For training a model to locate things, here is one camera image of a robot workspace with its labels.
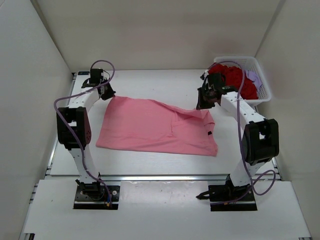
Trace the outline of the pink t shirt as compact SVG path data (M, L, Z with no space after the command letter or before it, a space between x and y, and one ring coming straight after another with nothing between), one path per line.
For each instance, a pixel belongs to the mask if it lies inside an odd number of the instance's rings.
M152 99L114 97L98 148L216 157L215 121L208 110L186 110Z

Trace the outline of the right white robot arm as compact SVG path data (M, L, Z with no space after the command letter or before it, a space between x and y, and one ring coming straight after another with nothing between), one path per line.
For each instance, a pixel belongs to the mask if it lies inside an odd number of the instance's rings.
M229 175L230 184L224 193L230 200L238 199L243 186L252 185L252 176L265 163L279 154L279 125L257 113L240 95L236 87L226 85L221 73L205 71L197 89L197 110L213 108L216 104L228 111L237 121L241 160Z

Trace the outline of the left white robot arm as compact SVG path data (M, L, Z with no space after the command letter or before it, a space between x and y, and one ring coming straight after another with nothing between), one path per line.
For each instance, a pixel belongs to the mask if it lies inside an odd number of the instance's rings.
M92 131L88 113L97 101L115 96L110 85L115 70L112 70L109 77L104 76L106 72L101 68L91 68L89 78L83 82L80 93L54 101L58 141L73 158L79 173L77 184L87 190L93 200L103 198L105 188L90 153Z

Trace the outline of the blue table label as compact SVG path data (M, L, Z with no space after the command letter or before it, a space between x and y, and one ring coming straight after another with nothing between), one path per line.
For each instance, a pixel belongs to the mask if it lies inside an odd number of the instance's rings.
M79 71L77 74L79 76L88 76L90 74L90 72L89 71Z

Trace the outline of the red t shirt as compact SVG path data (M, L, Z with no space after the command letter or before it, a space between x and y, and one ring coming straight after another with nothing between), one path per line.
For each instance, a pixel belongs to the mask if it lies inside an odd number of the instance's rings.
M223 86L234 86L240 88L243 78L242 70L237 66L227 66L216 64L208 70L209 74L220 73L222 75ZM240 95L245 100L257 100L258 92L254 83L247 77L244 77L244 83Z

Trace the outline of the lavender t shirt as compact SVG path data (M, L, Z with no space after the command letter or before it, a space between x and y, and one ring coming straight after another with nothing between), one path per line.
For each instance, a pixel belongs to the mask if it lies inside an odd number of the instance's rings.
M246 77L252 81L253 85L255 86L256 90L259 91L262 86L262 81L260 77L253 71L246 70L245 71Z

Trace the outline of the white plastic basket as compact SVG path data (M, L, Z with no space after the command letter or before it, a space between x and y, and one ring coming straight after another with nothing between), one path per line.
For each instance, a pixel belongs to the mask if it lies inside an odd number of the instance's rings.
M217 56L215 63L221 63L228 67L236 66L245 70L246 77L253 83L257 93L257 99L246 99L245 101L255 108L261 103L268 102L272 98L269 84L263 74L258 61L252 56Z

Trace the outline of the aluminium rail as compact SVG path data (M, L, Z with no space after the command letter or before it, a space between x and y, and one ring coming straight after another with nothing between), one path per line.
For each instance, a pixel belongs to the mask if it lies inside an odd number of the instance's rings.
M225 174L158 174L158 175L102 175L101 179L109 182L119 181L224 181L227 178Z

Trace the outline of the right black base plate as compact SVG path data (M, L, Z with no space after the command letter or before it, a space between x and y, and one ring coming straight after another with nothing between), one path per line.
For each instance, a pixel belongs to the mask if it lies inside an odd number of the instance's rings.
M230 179L224 185L208 185L208 190L196 196L198 200L209 200L211 212L257 211L255 196L249 184L234 186Z

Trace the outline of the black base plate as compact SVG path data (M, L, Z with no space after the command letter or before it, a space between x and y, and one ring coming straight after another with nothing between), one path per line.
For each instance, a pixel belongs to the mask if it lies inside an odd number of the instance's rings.
M120 199L120 185L108 185L111 193L111 203L108 193L103 188L102 193L96 196L85 194L78 186L75 192L73 209L74 210L118 210Z
M208 185L208 190L196 196L198 200L209 200L211 212L257 211L255 196L249 184L234 186L230 179L224 185Z

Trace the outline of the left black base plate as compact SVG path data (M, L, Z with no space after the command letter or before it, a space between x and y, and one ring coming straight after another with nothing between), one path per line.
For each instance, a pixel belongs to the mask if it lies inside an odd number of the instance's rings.
M103 188L102 193L96 196L85 194L78 186L75 192L73 209L74 210L118 210L120 199L120 185L108 185L111 193L111 203L108 193Z

